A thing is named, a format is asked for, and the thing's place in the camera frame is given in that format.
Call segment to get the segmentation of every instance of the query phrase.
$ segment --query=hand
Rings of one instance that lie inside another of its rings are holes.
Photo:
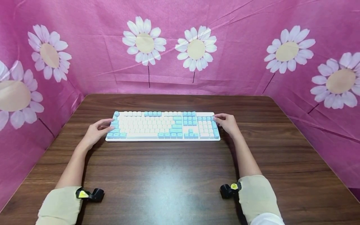
[[[114,119],[102,119],[91,124],[79,145],[87,148],[87,150],[92,148],[102,136],[114,129],[114,127],[110,126],[110,123],[113,120]]]
[[[235,117],[226,113],[220,113],[214,115],[214,120],[230,135],[234,138],[241,135],[239,127],[236,123]]]

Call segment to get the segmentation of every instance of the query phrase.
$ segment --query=wooden table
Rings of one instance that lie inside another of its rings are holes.
[[[88,95],[20,186],[1,224],[34,224],[89,124],[114,111],[226,112],[238,125],[290,224],[360,224],[360,204],[275,102],[265,96]],[[84,186],[105,190],[78,224],[239,224],[239,203],[219,187],[238,179],[234,149],[219,142],[111,142],[90,152]]]

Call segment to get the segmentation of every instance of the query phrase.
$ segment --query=daisy print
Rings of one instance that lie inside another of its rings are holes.
[[[130,31],[124,31],[122,42],[129,46],[127,53],[135,55],[135,61],[147,66],[150,62],[155,65],[155,59],[160,60],[160,51],[165,51],[166,40],[159,37],[161,29],[155,27],[151,29],[151,21],[141,17],[135,18],[133,21],[128,21],[127,26]]]
[[[321,75],[312,78],[318,86],[310,90],[315,101],[324,101],[326,108],[342,109],[344,105],[357,106],[355,95],[360,95],[360,53],[345,53],[339,62],[329,59],[318,70]]]
[[[216,36],[210,36],[210,34],[209,27],[200,26],[199,30],[193,27],[185,31],[185,39],[177,40],[179,44],[175,46],[175,49],[181,52],[177,59],[185,60],[184,68],[189,68],[191,72],[194,72],[195,69],[202,71],[208,66],[208,63],[213,61],[210,53],[217,50]]]
[[[37,81],[31,70],[24,73],[20,61],[10,71],[0,61],[0,131],[9,120],[15,129],[37,120],[36,113],[43,112],[44,107],[39,103],[42,94],[36,89]]]
[[[64,52],[68,47],[65,41],[60,40],[60,35],[53,31],[49,33],[44,25],[33,26],[35,34],[28,32],[29,44],[35,51],[31,55],[35,62],[37,71],[44,71],[45,79],[49,80],[52,75],[57,82],[61,79],[67,80],[66,74],[69,72],[70,60],[69,53]]]
[[[283,30],[280,40],[275,39],[266,50],[270,54],[264,59],[269,62],[266,69],[270,69],[271,73],[277,70],[285,73],[287,69],[295,71],[296,63],[305,65],[314,55],[308,48],[315,44],[315,39],[304,40],[309,32],[309,29],[300,31],[300,26],[294,26],[290,32]]]

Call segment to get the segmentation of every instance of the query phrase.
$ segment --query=keyboard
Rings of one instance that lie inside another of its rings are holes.
[[[106,141],[220,141],[213,112],[114,113]]]

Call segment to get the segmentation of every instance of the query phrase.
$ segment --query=beige sleeve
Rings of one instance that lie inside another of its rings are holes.
[[[80,187],[52,190],[45,198],[36,225],[74,225],[80,212],[82,200],[76,198]]]
[[[239,182],[239,203],[248,224],[263,213],[272,213],[281,218],[276,195],[263,175],[245,176]]]

